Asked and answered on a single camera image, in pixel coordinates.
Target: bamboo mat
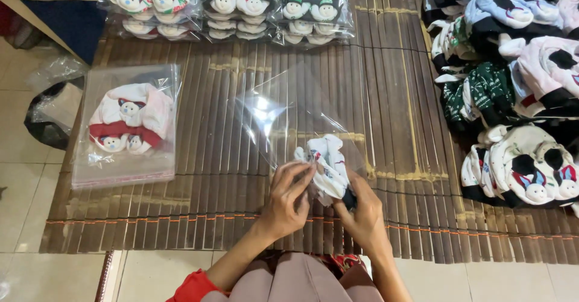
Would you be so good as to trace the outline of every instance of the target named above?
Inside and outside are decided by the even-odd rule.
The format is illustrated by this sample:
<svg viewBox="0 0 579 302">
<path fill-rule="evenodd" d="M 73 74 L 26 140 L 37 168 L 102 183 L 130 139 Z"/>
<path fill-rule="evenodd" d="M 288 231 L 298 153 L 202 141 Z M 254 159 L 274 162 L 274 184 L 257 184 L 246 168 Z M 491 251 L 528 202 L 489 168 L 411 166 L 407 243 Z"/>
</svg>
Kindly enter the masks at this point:
<svg viewBox="0 0 579 302">
<path fill-rule="evenodd" d="M 570 210 L 494 208 L 460 196 L 465 154 L 446 128 L 432 81 L 437 75 L 418 15 L 421 1 L 351 0 L 357 38 L 308 51 L 247 42 L 102 40 L 95 66 L 182 66 L 177 176 L 170 183 L 70 190 L 77 119 L 40 252 L 231 248 L 267 202 L 270 170 L 226 102 L 297 68 L 283 76 L 286 90 L 269 95 L 315 109 L 308 84 L 321 85 L 365 156 L 395 257 L 577 264 L 579 220 Z M 300 134 L 316 127 L 307 113 L 287 122 L 286 149 L 304 145 L 307 135 Z M 304 229 L 273 247 L 361 252 L 333 210 L 317 201 Z"/>
</svg>

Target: hand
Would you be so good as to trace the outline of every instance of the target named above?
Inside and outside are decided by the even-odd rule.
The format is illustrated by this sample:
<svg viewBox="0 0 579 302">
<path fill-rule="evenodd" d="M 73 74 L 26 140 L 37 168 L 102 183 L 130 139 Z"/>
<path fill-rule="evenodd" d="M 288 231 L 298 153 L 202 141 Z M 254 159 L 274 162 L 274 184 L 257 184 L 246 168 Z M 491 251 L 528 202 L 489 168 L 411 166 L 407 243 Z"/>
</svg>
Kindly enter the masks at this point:
<svg viewBox="0 0 579 302">
<path fill-rule="evenodd" d="M 300 173 L 306 172 L 302 178 L 293 183 Z M 310 203 L 308 195 L 304 194 L 306 187 L 314 178 L 315 165 L 295 161 L 277 168 L 269 189 L 269 204 L 255 226 L 260 236 L 272 244 L 277 239 L 291 234 L 306 224 Z M 302 196 L 296 212 L 294 203 Z"/>
<path fill-rule="evenodd" d="M 358 199 L 358 207 L 352 216 L 342 200 L 334 199 L 334 210 L 340 215 L 344 229 L 358 242 L 364 254 L 371 260 L 392 256 L 392 246 L 384 228 L 382 202 L 366 180 L 350 169 L 347 169 L 347 172 Z"/>
</svg>

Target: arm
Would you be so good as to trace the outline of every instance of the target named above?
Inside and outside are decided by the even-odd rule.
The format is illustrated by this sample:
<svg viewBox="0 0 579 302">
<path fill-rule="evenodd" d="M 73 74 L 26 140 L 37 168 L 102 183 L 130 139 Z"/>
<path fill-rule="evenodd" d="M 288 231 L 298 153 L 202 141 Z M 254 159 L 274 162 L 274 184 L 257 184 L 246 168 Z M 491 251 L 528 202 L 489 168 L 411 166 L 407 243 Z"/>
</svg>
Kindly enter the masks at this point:
<svg viewBox="0 0 579 302">
<path fill-rule="evenodd" d="M 293 183 L 300 173 L 305 175 Z M 310 209 L 308 196 L 302 196 L 297 211 L 293 206 L 314 177 L 314 173 L 314 165 L 301 161 L 278 167 L 271 181 L 269 204 L 249 232 L 207 272 L 199 270 L 187 276 L 168 302 L 198 302 L 210 291 L 231 291 L 258 254 L 277 239 L 304 226 Z"/>
<path fill-rule="evenodd" d="M 344 202 L 334 200 L 334 209 L 340 215 L 344 229 L 370 258 L 373 282 L 382 298 L 386 302 L 412 302 L 394 263 L 392 246 L 384 228 L 382 202 L 358 174 L 348 170 L 348 178 L 356 193 L 358 208 L 352 216 Z"/>
</svg>

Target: dark blue cloth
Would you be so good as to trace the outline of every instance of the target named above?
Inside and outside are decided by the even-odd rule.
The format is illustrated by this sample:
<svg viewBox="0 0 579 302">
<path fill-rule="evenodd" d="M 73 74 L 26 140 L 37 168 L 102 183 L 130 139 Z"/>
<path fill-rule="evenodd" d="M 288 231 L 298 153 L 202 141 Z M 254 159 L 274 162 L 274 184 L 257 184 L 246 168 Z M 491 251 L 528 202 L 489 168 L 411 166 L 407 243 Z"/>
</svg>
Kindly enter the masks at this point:
<svg viewBox="0 0 579 302">
<path fill-rule="evenodd" d="M 106 12 L 94 1 L 22 0 L 81 59 L 93 63 Z"/>
</svg>

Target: white tile floor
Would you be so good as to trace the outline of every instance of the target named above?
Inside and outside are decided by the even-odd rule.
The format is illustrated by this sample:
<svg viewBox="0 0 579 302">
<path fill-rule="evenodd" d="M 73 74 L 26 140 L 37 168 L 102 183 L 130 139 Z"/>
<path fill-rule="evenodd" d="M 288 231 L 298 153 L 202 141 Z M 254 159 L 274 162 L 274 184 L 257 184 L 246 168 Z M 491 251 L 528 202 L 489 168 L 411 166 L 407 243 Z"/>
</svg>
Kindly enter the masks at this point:
<svg viewBox="0 0 579 302">
<path fill-rule="evenodd" d="M 23 126 L 35 93 L 23 83 L 36 68 L 30 52 L 0 39 L 0 282 L 4 301 L 94 301 L 103 254 L 38 254 L 64 153 L 38 143 Z M 131 251 L 124 254 L 113 301 L 164 301 L 187 274 L 222 252 Z M 437 265 L 397 259 L 419 301 L 579 301 L 579 266 L 482 262 Z"/>
</svg>

